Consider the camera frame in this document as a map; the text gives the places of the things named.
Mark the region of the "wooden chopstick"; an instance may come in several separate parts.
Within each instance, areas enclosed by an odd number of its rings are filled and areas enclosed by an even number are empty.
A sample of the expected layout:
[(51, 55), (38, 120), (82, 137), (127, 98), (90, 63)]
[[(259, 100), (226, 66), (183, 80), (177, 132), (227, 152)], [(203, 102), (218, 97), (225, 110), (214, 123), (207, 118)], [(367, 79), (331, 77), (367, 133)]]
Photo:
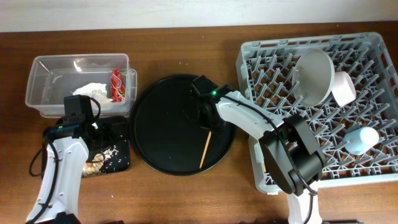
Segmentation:
[(204, 163), (204, 160), (205, 160), (205, 157), (206, 157), (206, 153), (207, 153), (207, 150), (208, 150), (208, 146), (209, 146), (209, 144), (210, 144), (211, 135), (212, 135), (212, 132), (209, 131), (208, 137), (207, 137), (207, 139), (206, 139), (205, 147), (204, 147), (204, 150), (203, 150), (203, 154), (202, 154), (202, 157), (201, 157), (199, 169), (201, 169), (201, 168), (203, 167), (203, 163)]

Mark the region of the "white paper napkin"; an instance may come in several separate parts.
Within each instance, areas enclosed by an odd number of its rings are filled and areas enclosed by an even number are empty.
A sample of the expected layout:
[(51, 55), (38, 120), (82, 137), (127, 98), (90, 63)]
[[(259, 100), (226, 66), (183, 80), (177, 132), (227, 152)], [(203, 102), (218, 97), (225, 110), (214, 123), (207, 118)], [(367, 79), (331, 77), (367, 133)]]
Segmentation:
[(113, 100), (108, 98), (108, 91), (104, 83), (89, 83), (77, 88), (72, 95), (85, 95), (94, 98), (99, 103), (110, 103)]

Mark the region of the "red snack wrapper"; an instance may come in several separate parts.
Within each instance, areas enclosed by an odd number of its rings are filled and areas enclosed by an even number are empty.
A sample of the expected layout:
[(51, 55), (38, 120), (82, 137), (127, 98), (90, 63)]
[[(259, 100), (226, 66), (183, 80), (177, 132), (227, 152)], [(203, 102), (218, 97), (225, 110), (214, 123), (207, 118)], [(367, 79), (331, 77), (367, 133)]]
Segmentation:
[(123, 84), (120, 71), (113, 70), (111, 74), (111, 96), (114, 102), (118, 103), (125, 100), (126, 89)]

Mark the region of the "grey round plate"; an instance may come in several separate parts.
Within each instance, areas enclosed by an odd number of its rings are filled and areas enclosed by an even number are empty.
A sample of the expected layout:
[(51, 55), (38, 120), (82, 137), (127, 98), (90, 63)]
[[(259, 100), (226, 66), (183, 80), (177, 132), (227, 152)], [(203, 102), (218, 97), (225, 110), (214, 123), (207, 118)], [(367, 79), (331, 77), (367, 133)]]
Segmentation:
[(301, 105), (312, 107), (322, 103), (330, 94), (335, 79), (331, 58), (320, 49), (309, 49), (300, 56), (294, 68), (294, 97), (302, 97)]

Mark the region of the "white bowl with food scraps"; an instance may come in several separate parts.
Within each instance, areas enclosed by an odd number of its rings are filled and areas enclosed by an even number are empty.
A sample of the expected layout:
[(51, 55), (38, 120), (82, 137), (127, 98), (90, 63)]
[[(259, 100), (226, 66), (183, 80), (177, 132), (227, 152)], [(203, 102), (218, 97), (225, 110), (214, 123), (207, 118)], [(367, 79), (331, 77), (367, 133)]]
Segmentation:
[(356, 90), (351, 77), (346, 72), (336, 72), (332, 95), (340, 107), (353, 102), (356, 99)]

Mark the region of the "light blue plastic cup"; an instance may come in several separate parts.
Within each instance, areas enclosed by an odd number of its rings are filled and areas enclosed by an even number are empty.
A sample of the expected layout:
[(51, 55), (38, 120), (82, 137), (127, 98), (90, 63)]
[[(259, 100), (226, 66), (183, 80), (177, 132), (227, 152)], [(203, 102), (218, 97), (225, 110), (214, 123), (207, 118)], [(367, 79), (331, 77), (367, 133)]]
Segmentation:
[(346, 150), (356, 156), (366, 153), (379, 142), (379, 134), (374, 128), (363, 127), (347, 133), (344, 141), (348, 141)]

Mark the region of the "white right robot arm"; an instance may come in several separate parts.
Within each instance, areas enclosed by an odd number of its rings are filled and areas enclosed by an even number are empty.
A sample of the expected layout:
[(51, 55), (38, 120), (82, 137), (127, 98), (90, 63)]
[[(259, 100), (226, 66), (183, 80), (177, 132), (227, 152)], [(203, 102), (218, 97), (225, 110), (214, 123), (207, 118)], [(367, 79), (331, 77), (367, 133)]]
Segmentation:
[(266, 170), (287, 194), (289, 223), (322, 223), (318, 183), (326, 159), (303, 117), (268, 112), (238, 90), (217, 86), (204, 75), (191, 82), (190, 92), (194, 121), (213, 131), (231, 123), (258, 141)]

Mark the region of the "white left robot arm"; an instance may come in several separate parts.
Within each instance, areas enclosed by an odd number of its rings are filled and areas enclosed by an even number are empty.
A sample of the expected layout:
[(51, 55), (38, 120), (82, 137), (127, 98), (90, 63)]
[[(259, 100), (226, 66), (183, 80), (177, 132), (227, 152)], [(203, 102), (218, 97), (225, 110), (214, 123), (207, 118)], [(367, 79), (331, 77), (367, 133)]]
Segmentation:
[(40, 192), (27, 223), (59, 222), (63, 218), (78, 221), (78, 197), (83, 167), (94, 163), (116, 138), (110, 128), (97, 125), (100, 114), (94, 114), (92, 97), (65, 97), (62, 123), (44, 131), (47, 162)]

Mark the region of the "grey dishwasher rack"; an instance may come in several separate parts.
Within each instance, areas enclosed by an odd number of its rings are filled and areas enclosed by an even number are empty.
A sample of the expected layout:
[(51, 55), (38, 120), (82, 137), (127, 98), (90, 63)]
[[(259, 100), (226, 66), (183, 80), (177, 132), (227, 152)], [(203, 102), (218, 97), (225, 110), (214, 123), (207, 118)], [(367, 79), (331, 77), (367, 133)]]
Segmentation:
[[(294, 67), (309, 49), (323, 50), (336, 71), (350, 75), (354, 102), (340, 107), (329, 96), (320, 105), (305, 107), (294, 98)], [(298, 113), (307, 120), (327, 159), (321, 188), (397, 180), (397, 72), (378, 33), (246, 42), (236, 69), (239, 89), (248, 100), (271, 113)], [(346, 150), (343, 137), (362, 127), (376, 129), (380, 139), (355, 156)]]

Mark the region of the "clear plastic waste bin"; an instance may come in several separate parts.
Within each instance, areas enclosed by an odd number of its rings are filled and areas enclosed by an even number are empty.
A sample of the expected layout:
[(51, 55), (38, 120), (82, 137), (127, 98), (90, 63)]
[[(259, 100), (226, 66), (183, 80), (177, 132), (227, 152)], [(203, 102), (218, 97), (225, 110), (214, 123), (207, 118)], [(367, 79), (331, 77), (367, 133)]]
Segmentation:
[(111, 96), (111, 74), (119, 70), (126, 89), (121, 102), (101, 104), (101, 116), (129, 116), (137, 98), (137, 72), (130, 67), (126, 54), (47, 55), (34, 59), (30, 70), (25, 103), (44, 118), (65, 115), (63, 99), (87, 84), (106, 85)]

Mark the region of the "black rectangular tray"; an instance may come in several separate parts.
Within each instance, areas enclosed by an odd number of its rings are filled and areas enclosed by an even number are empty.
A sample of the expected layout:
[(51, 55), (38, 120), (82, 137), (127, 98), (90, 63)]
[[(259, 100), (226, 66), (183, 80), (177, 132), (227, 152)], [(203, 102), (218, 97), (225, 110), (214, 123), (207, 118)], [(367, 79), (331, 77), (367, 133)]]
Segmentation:
[(130, 152), (127, 120), (123, 116), (95, 118), (93, 115), (64, 116), (53, 137), (82, 138), (88, 148), (88, 158), (82, 176), (93, 177), (124, 171), (129, 167)]

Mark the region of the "spilled rice food scraps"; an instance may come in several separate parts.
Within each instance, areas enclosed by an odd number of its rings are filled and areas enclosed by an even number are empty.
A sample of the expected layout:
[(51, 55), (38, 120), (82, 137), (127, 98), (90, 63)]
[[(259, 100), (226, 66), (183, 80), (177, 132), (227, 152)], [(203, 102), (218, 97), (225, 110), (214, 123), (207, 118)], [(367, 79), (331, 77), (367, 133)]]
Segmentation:
[(94, 177), (116, 172), (122, 161), (123, 157), (119, 156), (119, 151), (116, 147), (109, 147), (97, 153), (91, 162), (85, 163), (81, 176)]

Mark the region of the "round black serving tray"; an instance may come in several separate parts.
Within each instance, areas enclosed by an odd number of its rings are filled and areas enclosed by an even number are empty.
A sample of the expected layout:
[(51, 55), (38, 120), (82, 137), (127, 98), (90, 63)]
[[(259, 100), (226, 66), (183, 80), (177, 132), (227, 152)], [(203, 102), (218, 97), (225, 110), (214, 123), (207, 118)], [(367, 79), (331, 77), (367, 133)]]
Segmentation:
[(195, 175), (211, 169), (229, 151), (237, 127), (211, 131), (203, 167), (199, 169), (209, 129), (188, 116), (196, 75), (178, 74), (149, 85), (133, 104), (129, 140), (137, 155), (152, 168), (169, 175)]

